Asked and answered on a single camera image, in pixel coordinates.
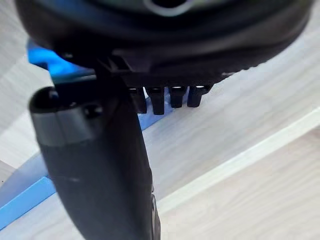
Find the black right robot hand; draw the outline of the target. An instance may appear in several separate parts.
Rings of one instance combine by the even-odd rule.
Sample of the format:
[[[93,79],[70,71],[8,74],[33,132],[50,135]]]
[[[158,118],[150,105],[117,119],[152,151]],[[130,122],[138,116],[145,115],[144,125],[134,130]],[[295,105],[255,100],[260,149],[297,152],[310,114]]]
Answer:
[[[30,62],[53,85],[28,109],[50,178],[86,240],[158,240],[138,115],[196,108],[229,75],[268,61],[306,27],[312,0],[17,0],[29,36],[64,60]]]

